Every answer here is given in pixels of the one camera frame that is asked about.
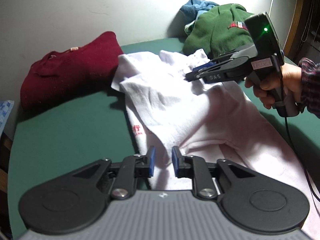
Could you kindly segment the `striped dark sleeve right forearm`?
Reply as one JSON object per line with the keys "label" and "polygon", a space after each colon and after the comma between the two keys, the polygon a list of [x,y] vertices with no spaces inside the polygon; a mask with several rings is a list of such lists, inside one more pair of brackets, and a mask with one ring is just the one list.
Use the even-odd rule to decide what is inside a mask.
{"label": "striped dark sleeve right forearm", "polygon": [[310,113],[319,118],[319,63],[304,57],[300,60],[299,66],[302,70],[300,103],[302,110],[306,108]]}

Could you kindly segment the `person's right hand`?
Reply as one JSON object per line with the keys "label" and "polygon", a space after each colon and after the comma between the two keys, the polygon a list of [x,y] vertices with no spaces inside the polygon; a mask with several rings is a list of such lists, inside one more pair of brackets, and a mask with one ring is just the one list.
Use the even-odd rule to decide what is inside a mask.
{"label": "person's right hand", "polygon": [[268,95],[267,91],[280,87],[281,83],[293,93],[295,102],[300,102],[302,93],[302,69],[298,66],[285,63],[281,67],[281,73],[282,78],[280,78],[279,74],[273,73],[261,81],[258,86],[248,77],[245,80],[245,87],[253,88],[254,95],[261,101],[266,109],[271,109],[275,103],[275,99],[271,95]]}

